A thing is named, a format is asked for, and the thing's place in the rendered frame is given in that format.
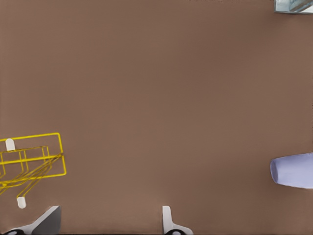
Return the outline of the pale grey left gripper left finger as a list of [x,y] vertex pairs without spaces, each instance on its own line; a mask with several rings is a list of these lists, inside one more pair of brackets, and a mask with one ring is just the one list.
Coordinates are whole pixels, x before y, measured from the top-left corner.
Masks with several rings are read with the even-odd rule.
[[61,207],[52,206],[31,224],[13,228],[5,235],[58,235],[61,229]]

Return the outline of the silver frame post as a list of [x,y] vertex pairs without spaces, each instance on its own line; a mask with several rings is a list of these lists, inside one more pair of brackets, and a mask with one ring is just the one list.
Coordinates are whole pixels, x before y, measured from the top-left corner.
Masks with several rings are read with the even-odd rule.
[[313,0],[274,0],[274,12],[313,14]]

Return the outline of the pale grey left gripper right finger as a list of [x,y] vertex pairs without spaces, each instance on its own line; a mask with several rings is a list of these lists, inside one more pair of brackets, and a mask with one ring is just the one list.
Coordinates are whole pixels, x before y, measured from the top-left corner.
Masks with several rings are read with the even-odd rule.
[[192,235],[193,231],[187,227],[175,224],[172,220],[170,206],[162,207],[162,227],[164,235]]

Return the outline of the lavender cup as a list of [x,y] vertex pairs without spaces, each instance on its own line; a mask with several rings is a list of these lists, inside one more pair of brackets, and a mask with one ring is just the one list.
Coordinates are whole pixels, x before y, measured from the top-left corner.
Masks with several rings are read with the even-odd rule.
[[276,184],[313,189],[313,152],[272,159],[270,173]]

